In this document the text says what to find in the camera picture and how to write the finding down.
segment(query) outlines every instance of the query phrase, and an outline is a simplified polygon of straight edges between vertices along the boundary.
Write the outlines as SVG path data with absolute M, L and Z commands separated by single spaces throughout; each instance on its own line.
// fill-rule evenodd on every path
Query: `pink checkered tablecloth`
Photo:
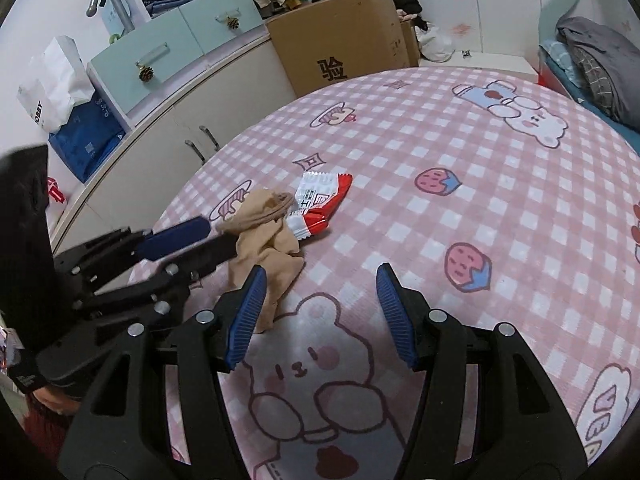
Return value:
M 464 324 L 513 323 L 588 459 L 605 449 L 640 396 L 630 230 L 640 164 L 622 137 L 551 90 L 498 73 L 385 72 L 316 91 L 249 128 L 156 228 L 217 221 L 257 187 L 295 192 L 307 170 L 351 173 L 353 185 L 328 231 L 302 242 L 306 264 L 274 329 L 220 375 L 252 478 L 393 478 L 423 377 L 397 357 L 378 304 L 382 262 Z M 132 278 L 153 269 L 143 263 Z M 209 308 L 226 283 L 223 267 L 193 291 L 186 314 Z M 174 375 L 168 390 L 172 442 L 188 460 Z

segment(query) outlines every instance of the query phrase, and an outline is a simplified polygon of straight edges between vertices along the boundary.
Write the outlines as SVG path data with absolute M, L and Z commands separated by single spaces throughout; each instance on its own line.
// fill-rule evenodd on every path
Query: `pillow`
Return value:
M 569 78 L 569 81 L 578 88 L 585 88 L 586 81 L 580 70 L 575 65 L 574 60 L 571 58 L 571 54 L 564 43 L 557 40 L 545 40 L 540 44 L 542 48 L 549 54 L 558 66 L 564 70 L 564 73 Z

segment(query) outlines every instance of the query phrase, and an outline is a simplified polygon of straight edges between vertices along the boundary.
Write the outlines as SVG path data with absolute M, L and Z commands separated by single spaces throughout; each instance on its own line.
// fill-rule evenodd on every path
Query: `pink cheek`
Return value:
M 321 370 L 334 370 L 340 364 L 340 354 L 333 346 L 323 346 L 316 353 L 316 364 Z
M 268 376 L 263 383 L 266 392 L 275 395 L 283 395 L 287 389 L 284 379 L 279 379 L 277 375 Z

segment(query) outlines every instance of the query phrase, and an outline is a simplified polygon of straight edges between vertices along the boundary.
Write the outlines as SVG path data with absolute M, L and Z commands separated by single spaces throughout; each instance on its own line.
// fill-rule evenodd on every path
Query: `gray blanket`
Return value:
M 640 50 L 622 34 L 587 18 L 565 18 L 558 32 L 570 50 L 581 48 L 609 75 L 616 120 L 640 130 Z

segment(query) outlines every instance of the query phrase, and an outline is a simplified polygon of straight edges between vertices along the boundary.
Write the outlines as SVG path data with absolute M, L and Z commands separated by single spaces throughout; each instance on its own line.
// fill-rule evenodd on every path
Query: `red heart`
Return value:
M 329 446 L 318 449 L 316 473 L 328 480 L 340 480 L 355 475 L 358 461 L 353 456 L 343 453 L 339 447 Z

